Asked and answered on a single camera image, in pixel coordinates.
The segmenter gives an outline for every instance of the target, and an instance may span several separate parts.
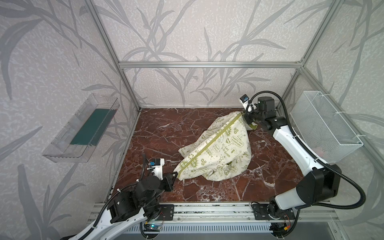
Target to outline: wallpaper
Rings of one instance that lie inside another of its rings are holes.
[[[300,61],[331,2],[94,1],[119,61]],[[156,108],[238,106],[242,93],[282,94],[293,72],[124,70],[140,105]]]
[[[78,233],[104,201],[137,111],[83,1],[0,0],[0,239]],[[120,108],[88,163],[41,154],[90,93]]]
[[[384,1],[345,1],[306,64],[363,134],[384,154]],[[384,179],[362,149],[337,163],[366,192],[365,204],[336,210],[351,240],[382,239]],[[358,193],[340,182],[334,204],[351,204]]]
[[[239,107],[239,98],[258,91],[283,94],[292,68],[133,69],[126,76],[141,106]]]

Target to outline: metal mesh basket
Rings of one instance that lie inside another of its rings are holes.
[[[290,114],[302,139],[327,162],[337,162],[363,146],[320,91],[304,91]]]

